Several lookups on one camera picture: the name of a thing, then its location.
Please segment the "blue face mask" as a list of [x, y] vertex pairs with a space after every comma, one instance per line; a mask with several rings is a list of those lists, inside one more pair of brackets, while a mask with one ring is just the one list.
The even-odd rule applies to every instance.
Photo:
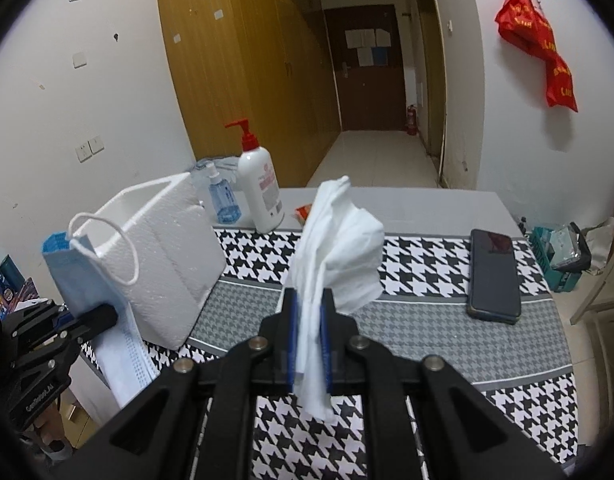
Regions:
[[[76, 224], [81, 220], [102, 222], [124, 241], [132, 261], [128, 278], [110, 270], [89, 237], [76, 233]], [[42, 256], [72, 316], [101, 331], [92, 338], [95, 359], [123, 408], [158, 375], [126, 294], [140, 275], [136, 246], [117, 223], [80, 212], [69, 221], [66, 231], [54, 233], [43, 242]]]

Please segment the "white styrofoam box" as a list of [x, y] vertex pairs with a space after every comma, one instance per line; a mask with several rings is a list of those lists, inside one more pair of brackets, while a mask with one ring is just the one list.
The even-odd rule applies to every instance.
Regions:
[[129, 300], [141, 337], [170, 350], [191, 335], [226, 257], [188, 172], [130, 186], [67, 237]]

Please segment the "teal basket with items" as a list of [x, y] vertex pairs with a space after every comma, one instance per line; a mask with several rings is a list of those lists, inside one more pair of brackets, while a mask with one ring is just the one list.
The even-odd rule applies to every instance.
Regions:
[[575, 222], [557, 229], [535, 226], [529, 243], [552, 292], [571, 292], [591, 268], [591, 252]]

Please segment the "white tissue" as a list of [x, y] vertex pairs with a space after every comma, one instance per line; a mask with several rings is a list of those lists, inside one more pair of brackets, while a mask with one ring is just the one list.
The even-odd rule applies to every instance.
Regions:
[[308, 415], [332, 422], [334, 412], [326, 385], [321, 326], [324, 292], [333, 293], [338, 313], [350, 314], [383, 293], [378, 267], [385, 230], [351, 197], [346, 176], [318, 187], [288, 270], [285, 287], [297, 292], [297, 321], [292, 336], [292, 391]]

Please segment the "dark brown door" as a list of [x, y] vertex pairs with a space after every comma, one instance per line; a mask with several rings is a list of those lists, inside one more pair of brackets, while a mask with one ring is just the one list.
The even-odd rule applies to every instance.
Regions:
[[343, 6], [324, 11], [342, 129], [406, 128], [407, 97], [396, 7]]

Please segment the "white pump lotion bottle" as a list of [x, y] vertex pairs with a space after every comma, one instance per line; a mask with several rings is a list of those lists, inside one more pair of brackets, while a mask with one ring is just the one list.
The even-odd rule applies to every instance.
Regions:
[[269, 233], [284, 219], [280, 186], [271, 155], [250, 131], [247, 118], [228, 122], [224, 126], [240, 127], [242, 130], [242, 154], [237, 163], [237, 181], [246, 198], [256, 231]]

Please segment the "black smartphone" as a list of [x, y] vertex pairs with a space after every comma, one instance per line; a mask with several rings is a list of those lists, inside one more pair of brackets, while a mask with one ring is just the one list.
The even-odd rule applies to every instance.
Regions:
[[473, 230], [466, 313], [476, 320], [514, 325], [522, 315], [512, 238]]

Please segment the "red fire extinguisher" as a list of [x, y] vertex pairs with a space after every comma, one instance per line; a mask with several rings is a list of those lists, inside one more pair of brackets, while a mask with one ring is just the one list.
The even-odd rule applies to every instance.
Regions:
[[418, 134], [418, 110], [415, 105], [409, 105], [407, 108], [407, 133], [409, 136]]

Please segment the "red hanging bag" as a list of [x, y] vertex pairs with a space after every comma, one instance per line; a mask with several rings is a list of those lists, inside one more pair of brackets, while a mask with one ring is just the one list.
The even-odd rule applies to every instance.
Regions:
[[544, 63], [549, 107], [564, 106], [577, 113], [572, 72], [557, 52], [549, 21], [532, 0], [504, 0], [494, 21], [503, 40]]

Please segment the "blue spray bottle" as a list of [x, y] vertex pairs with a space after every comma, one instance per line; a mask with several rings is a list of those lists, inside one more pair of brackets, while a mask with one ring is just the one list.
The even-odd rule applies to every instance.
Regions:
[[215, 208], [217, 220], [221, 224], [233, 224], [241, 219], [241, 208], [232, 190], [230, 182], [219, 174], [216, 165], [208, 162], [206, 165], [209, 178], [209, 194], [212, 206]]

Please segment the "red snack packet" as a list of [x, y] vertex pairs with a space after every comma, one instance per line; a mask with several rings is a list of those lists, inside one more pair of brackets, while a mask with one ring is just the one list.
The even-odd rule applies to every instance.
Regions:
[[311, 204], [307, 204], [304, 206], [300, 206], [298, 208], [295, 209], [295, 216], [296, 219], [298, 220], [298, 222], [303, 226], [310, 214], [312, 205]]

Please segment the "houndstooth table mat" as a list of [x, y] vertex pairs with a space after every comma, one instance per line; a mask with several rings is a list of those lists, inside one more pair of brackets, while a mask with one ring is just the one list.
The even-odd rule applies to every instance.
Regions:
[[[281, 297], [299, 233], [220, 229], [226, 268], [188, 341], [148, 346], [165, 368], [181, 358], [215, 359], [252, 336]], [[565, 470], [576, 462], [578, 404], [567, 340], [527, 240], [513, 243], [522, 315], [513, 325], [466, 312], [470, 244], [461, 237], [389, 234], [379, 300], [354, 312], [360, 332], [395, 356], [446, 359]], [[362, 479], [366, 475], [361, 402], [333, 400], [334, 422], [305, 414], [295, 398], [257, 403], [252, 451], [256, 479]]]

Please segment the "wooden wardrobe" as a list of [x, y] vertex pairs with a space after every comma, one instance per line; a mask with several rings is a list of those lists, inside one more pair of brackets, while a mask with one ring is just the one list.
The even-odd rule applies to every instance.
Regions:
[[240, 154], [246, 118], [280, 185], [306, 185], [340, 133], [321, 0], [157, 2], [195, 157]]

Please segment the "white wall switch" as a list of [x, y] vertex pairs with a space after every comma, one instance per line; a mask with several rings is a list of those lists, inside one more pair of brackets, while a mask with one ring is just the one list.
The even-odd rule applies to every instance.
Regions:
[[75, 148], [75, 153], [78, 162], [82, 164], [86, 162], [94, 155], [101, 153], [104, 150], [104, 142], [100, 136], [94, 136], [94, 138], [87, 140], [83, 144], [78, 145]]

